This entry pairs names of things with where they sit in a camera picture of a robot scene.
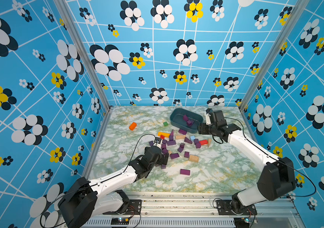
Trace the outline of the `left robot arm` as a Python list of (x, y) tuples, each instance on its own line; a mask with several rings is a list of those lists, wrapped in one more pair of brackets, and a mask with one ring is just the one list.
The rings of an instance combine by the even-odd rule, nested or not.
[(168, 153), (160, 147), (146, 147), (144, 154), (131, 160), (119, 171), (102, 178), (81, 177), (58, 201), (58, 207), (69, 228), (82, 227), (91, 217), (106, 212), (124, 213), (129, 198), (121, 190), (125, 185), (147, 178), (155, 166), (167, 165)]

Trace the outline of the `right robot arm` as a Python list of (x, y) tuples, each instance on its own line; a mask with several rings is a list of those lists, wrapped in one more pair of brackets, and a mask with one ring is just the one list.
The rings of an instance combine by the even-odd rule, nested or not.
[(289, 158), (280, 158), (247, 138), (241, 127), (227, 123), (221, 110), (208, 108), (205, 118), (206, 121), (198, 126), (200, 135), (218, 137), (235, 146), (261, 171), (255, 185), (232, 195), (230, 204), (235, 214), (243, 213), (251, 205), (273, 201), (295, 190), (295, 170)]

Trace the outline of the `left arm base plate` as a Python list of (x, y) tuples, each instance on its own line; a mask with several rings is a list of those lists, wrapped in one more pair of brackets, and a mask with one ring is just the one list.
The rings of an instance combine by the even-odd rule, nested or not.
[(109, 211), (103, 215), (139, 215), (142, 209), (142, 200), (130, 199), (128, 205), (125, 203), (117, 211)]

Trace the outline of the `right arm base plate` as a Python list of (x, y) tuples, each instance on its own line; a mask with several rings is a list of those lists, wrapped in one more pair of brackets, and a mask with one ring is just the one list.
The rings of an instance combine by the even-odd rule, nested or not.
[(219, 215), (229, 216), (254, 216), (257, 215), (257, 210), (254, 204), (250, 206), (242, 206), (232, 200), (215, 198), (213, 207), (218, 210)]

